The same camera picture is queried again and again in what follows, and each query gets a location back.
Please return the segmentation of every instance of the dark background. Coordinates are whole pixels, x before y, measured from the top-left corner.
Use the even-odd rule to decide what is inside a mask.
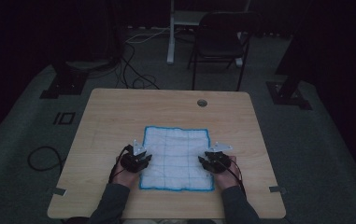
[[[177,8],[241,4],[222,2],[177,0]],[[166,27],[169,8],[164,0],[0,0],[0,123],[51,60],[113,57],[117,43],[107,41],[117,39],[110,38],[117,26]],[[316,86],[356,160],[356,1],[252,0],[249,10],[263,15],[261,34],[293,36],[277,73]]]

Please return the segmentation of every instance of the gray carpet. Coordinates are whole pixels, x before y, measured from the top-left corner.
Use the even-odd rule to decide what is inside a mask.
[[[192,40],[190,35],[179,37]],[[142,75],[155,76],[161,89],[189,90],[192,70],[186,66],[192,44],[177,41],[173,65],[166,64],[167,44],[165,37],[133,44],[131,65]],[[277,181],[287,190],[282,195],[286,218],[263,223],[356,223],[356,165],[315,88],[300,84],[300,91],[313,107],[300,110],[297,106],[274,105],[265,86],[265,81],[285,79],[274,74],[288,45],[289,40],[277,37],[254,38],[241,86],[253,101]],[[126,59],[131,52],[126,48]],[[86,63],[74,65],[82,68]],[[91,91],[116,85],[124,88],[117,82],[119,71],[92,73],[80,96],[65,95],[56,100],[39,99],[55,76],[51,67],[33,79],[0,125],[0,224],[61,223],[47,217],[49,188],[56,186],[59,169],[34,171],[27,164],[27,156],[37,147],[50,146],[65,158]],[[200,64],[197,90],[233,91],[238,73],[234,66],[226,70],[223,64]],[[131,84],[135,74],[127,70],[126,77]],[[53,124],[60,112],[75,112],[73,123]],[[39,167],[56,162],[50,150],[33,157]]]

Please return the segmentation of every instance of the hand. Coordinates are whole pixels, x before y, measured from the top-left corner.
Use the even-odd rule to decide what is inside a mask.
[[[233,172],[233,174],[235,174],[236,176],[239,176],[239,171],[234,164],[234,162],[236,162],[236,157],[229,156],[229,158],[230,158],[230,160],[233,161],[233,162],[231,162],[231,165],[229,167],[230,170]],[[235,177],[232,174],[230,174],[230,172],[228,172],[227,170],[220,174],[214,174],[213,176],[215,177],[216,183],[218,184],[221,191],[228,189],[232,186],[239,186]]]
[[[130,189],[134,186],[137,178],[139,177],[138,173],[131,173],[121,166],[121,164],[117,164],[116,170],[114,172],[115,175],[111,183],[113,184],[121,184]]]

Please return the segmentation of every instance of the white cloth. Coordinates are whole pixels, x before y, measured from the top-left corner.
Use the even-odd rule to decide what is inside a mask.
[[[213,176],[198,161],[209,145],[207,129],[146,127],[143,146],[152,158],[140,176],[140,188],[213,190]]]

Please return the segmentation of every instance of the sleeve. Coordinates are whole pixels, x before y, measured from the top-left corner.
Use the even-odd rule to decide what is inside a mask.
[[[221,193],[224,216],[227,224],[260,224],[259,216],[248,203],[239,186],[230,187]]]
[[[119,184],[107,184],[98,207],[91,215],[88,224],[120,223],[122,211],[130,190]]]

